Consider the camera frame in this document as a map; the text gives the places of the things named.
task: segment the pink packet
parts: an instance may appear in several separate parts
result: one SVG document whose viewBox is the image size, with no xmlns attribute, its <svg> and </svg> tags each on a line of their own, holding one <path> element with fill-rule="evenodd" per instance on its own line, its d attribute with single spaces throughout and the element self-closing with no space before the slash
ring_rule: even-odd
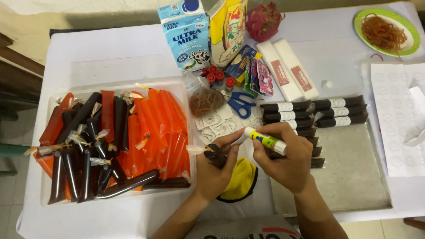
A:
<svg viewBox="0 0 425 239">
<path fill-rule="evenodd" d="M 270 72 L 266 64 L 264 64 L 260 60 L 258 60 L 258 63 L 257 63 L 257 72 L 258 72 L 258 79 L 260 81 L 260 91 L 262 93 L 266 93 L 267 95 L 273 96 L 274 93 L 273 93 L 272 77 L 270 76 Z"/>
</svg>

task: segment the person's shirt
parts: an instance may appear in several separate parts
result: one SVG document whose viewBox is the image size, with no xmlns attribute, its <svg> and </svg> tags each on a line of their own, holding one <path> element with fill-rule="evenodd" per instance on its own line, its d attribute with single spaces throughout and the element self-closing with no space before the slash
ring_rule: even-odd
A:
<svg viewBox="0 0 425 239">
<path fill-rule="evenodd" d="M 185 239 L 300 239 L 279 215 L 255 218 L 208 219 L 197 222 Z"/>
</svg>

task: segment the fingernail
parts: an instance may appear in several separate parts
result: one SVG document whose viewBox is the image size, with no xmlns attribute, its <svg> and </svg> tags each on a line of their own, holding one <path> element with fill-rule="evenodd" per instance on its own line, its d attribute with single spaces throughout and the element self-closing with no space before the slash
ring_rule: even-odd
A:
<svg viewBox="0 0 425 239">
<path fill-rule="evenodd" d="M 256 149 L 256 148 L 258 148 L 261 145 L 261 143 L 257 139 L 254 139 L 252 141 L 252 145 L 254 146 L 254 149 Z"/>
<path fill-rule="evenodd" d="M 239 152 L 239 145 L 233 146 L 232 151 L 235 153 Z"/>
</svg>

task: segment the person's left hand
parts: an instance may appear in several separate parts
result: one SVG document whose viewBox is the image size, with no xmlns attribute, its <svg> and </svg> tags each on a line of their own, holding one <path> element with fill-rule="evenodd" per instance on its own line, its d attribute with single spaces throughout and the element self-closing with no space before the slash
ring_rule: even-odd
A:
<svg viewBox="0 0 425 239">
<path fill-rule="evenodd" d="M 205 203 L 210 204 L 227 187 L 232 178 L 233 168 L 238 160 L 239 145 L 230 146 L 244 133 L 244 128 L 212 142 L 216 144 L 224 154 L 227 154 L 227 162 L 223 169 L 214 166 L 204 154 L 196 156 L 197 185 L 193 193 L 197 194 Z"/>
</svg>

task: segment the white tablecloth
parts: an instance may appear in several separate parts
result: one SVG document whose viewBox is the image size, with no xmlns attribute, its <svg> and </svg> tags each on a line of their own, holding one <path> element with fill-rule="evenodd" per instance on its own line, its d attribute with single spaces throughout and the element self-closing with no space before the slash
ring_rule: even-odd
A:
<svg viewBox="0 0 425 239">
<path fill-rule="evenodd" d="M 425 34 L 413 4 L 397 2 L 373 7 L 390 9 L 408 18 L 424 42 Z M 355 14 L 365 8 L 370 6 L 287 13 L 278 34 L 272 38 L 273 41 L 284 37 L 290 42 L 318 88 L 322 80 L 334 82 L 331 91 L 319 89 L 321 97 L 365 92 L 360 62 L 367 61 L 374 52 L 359 40 L 352 25 Z M 253 40 L 246 42 L 253 46 Z M 111 59 L 120 64 L 111 65 Z M 417 53 L 403 60 L 425 60 L 423 44 Z M 72 73 L 73 69 L 82 69 L 81 62 L 86 61 L 98 61 L 84 65 L 97 65 L 91 71 L 99 74 L 77 77 L 75 72 Z M 136 80 L 145 76 L 170 77 L 178 73 L 160 25 L 55 34 L 47 54 L 33 145 L 38 145 L 43 133 L 47 117 L 45 106 L 51 95 L 77 86 Z M 269 100 L 281 99 L 277 92 L 277 96 Z M 249 146 L 246 148 L 246 154 L 252 153 Z M 24 208 L 17 223 L 18 233 L 28 239 L 146 237 L 187 197 L 187 194 L 152 196 L 43 206 L 40 202 L 43 173 L 35 160 L 31 160 Z M 387 181 L 393 209 L 340 213 L 336 218 L 340 222 L 349 222 L 425 215 L 425 177 L 387 177 Z M 237 218 L 273 213 L 267 176 L 261 174 L 254 195 L 250 197 L 238 206 L 215 202 L 202 217 Z"/>
</svg>

